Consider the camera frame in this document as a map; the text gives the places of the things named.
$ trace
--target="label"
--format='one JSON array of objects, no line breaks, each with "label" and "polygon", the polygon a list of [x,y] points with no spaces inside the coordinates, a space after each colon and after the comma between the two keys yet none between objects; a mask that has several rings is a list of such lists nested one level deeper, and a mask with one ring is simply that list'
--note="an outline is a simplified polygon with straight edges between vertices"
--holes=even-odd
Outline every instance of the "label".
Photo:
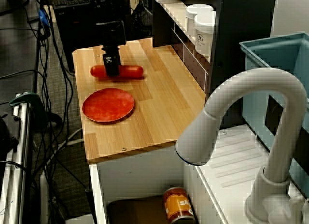
[{"label": "label", "polygon": [[173,194],[166,200],[165,209],[168,219],[179,211],[192,212],[189,200],[184,195]]}]

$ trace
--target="wooden countertop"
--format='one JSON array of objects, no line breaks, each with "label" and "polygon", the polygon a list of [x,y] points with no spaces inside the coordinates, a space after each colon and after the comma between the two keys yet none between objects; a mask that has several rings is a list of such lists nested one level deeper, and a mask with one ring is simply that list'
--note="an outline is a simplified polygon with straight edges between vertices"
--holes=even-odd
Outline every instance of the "wooden countertop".
[{"label": "wooden countertop", "polygon": [[[140,65],[144,78],[100,80],[90,74],[103,65],[100,46],[74,51],[76,85],[84,134],[86,158],[98,163],[164,147],[176,141],[204,107],[205,93],[171,46],[152,47],[152,38],[120,46],[122,65]],[[82,112],[93,92],[119,88],[134,100],[133,113],[115,124],[95,123]]]}]

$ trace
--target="can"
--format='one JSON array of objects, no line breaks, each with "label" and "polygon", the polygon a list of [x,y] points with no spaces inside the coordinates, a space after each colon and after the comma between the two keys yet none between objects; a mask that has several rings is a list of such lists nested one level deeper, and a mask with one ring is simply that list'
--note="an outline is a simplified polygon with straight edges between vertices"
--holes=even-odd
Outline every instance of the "can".
[{"label": "can", "polygon": [[196,224],[187,192],[172,187],[163,194],[163,202],[169,224]]}]

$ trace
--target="shelf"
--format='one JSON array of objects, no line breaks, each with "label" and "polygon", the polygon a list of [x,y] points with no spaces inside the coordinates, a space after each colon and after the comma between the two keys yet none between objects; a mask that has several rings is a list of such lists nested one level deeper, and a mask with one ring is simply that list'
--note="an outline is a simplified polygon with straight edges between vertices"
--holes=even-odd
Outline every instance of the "shelf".
[{"label": "shelf", "polygon": [[160,4],[163,9],[169,14],[169,16],[173,19],[176,25],[182,30],[182,32],[189,38],[189,40],[195,45],[195,37],[192,37],[188,34],[187,24],[188,19],[186,18],[186,8],[187,6],[178,1],[176,3],[169,4]]}]

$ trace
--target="blue basket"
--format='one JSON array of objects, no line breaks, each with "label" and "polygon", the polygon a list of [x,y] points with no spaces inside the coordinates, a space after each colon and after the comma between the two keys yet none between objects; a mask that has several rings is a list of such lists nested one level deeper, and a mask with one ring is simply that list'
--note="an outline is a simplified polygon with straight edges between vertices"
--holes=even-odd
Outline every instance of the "blue basket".
[{"label": "blue basket", "polygon": [[[309,36],[306,33],[241,42],[240,45],[241,50],[246,54],[245,70],[260,67],[285,70],[301,81],[309,96]],[[274,135],[265,126],[270,95],[284,107],[284,98],[279,93],[261,91],[244,97],[242,112],[244,119],[269,149],[274,141]],[[302,127],[309,132],[308,110]],[[290,174],[303,192],[309,196],[309,176],[294,159]]]}]

